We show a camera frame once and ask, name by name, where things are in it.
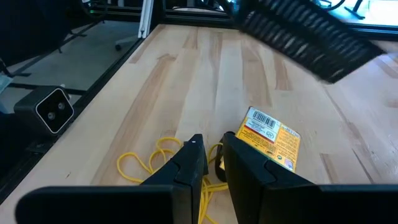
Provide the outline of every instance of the black mesh object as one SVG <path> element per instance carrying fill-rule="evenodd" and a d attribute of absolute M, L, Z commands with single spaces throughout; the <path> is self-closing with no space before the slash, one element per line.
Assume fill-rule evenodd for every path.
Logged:
<path fill-rule="evenodd" d="M 237 27 L 335 83 L 385 52 L 309 0 L 219 0 Z"/>

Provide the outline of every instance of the yellow wire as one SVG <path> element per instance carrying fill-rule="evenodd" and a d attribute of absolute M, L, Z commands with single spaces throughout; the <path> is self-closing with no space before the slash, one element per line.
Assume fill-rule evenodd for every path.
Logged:
<path fill-rule="evenodd" d="M 164 160 L 164 163 L 167 162 L 166 159 L 166 153 L 170 153 L 172 155 L 174 155 L 173 150 L 171 149 L 165 149 L 162 148 L 161 143 L 164 141 L 174 141 L 176 142 L 180 147 L 182 147 L 182 143 L 179 139 L 177 138 L 173 138 L 173 137 L 163 137 L 160 138 L 156 141 L 156 150 L 150 155 L 149 157 L 149 162 L 148 162 L 148 167 L 140 160 L 140 158 L 138 157 L 138 155 L 135 152 L 127 152 L 124 153 L 123 155 L 121 155 L 118 160 L 116 161 L 116 167 L 118 168 L 118 172 L 120 173 L 120 175 L 122 177 L 124 177 L 127 180 L 130 180 L 132 182 L 135 183 L 142 183 L 143 180 L 141 179 L 137 179 L 134 177 L 130 177 L 128 175 L 126 175 L 122 169 L 120 168 L 120 162 L 123 158 L 127 157 L 127 156 L 132 156 L 134 158 L 136 158 L 138 160 L 138 162 L 140 163 L 140 165 L 146 170 L 148 171 L 148 173 L 150 175 L 152 175 L 153 173 L 155 173 L 156 171 L 158 171 L 160 168 L 154 170 L 152 167 L 152 160 L 153 158 L 158 155 L 161 154 Z M 215 160 L 216 157 L 213 157 L 210 159 L 211 154 L 213 153 L 213 150 L 217 147 L 217 146 L 222 146 L 223 143 L 217 143 L 215 145 L 213 145 L 210 150 L 209 153 L 207 155 L 207 163 L 208 166 L 210 166 L 210 163 L 213 162 Z M 208 208 L 208 204 L 210 203 L 211 198 L 213 197 L 213 193 L 217 192 L 217 191 L 222 191 L 222 190 L 226 190 L 228 189 L 228 185 L 226 183 L 221 183 L 221 184 L 211 184 L 210 180 L 207 177 L 203 177 L 202 180 L 202 187 L 201 187 L 201 192 L 200 192 L 200 206 L 199 206 L 199 223 L 202 223 L 203 220 L 205 218 L 207 218 L 207 220 L 209 220 L 212 224 L 217 224 L 216 221 L 214 221 L 212 218 L 210 218 L 206 212 L 207 212 L 207 208 Z"/>

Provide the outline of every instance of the yellow box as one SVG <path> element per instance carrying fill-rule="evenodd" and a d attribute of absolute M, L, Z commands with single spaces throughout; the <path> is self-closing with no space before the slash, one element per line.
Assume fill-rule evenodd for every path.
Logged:
<path fill-rule="evenodd" d="M 300 135 L 280 121 L 251 106 L 235 136 L 295 172 Z"/>

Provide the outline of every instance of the wood grain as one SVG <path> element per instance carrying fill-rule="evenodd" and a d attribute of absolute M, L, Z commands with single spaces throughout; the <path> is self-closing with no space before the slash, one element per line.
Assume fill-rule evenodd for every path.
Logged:
<path fill-rule="evenodd" d="M 195 133 L 209 148 L 238 129 L 248 106 L 301 134 L 296 171 L 302 177 L 318 184 L 396 184 L 397 71 L 396 57 L 382 56 L 324 85 L 236 30 L 158 26 L 0 205 L 1 223 L 14 223 L 18 199 L 39 187 L 131 185 L 116 171 L 122 153 L 147 162 L 158 138 Z M 153 163 L 161 165 L 160 158 Z M 122 166 L 128 175 L 148 177 L 134 159 Z M 212 167 L 210 179 L 217 181 Z M 228 191 L 215 194 L 208 214 L 236 223 Z"/>

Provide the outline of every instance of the barcode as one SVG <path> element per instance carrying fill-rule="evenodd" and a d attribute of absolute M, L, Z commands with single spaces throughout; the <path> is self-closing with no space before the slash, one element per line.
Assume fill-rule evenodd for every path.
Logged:
<path fill-rule="evenodd" d="M 270 117 L 268 117 L 267 115 L 255 111 L 253 114 L 253 118 L 255 118 L 258 121 L 263 122 L 265 125 L 267 125 L 270 128 L 274 128 L 276 121 Z"/>

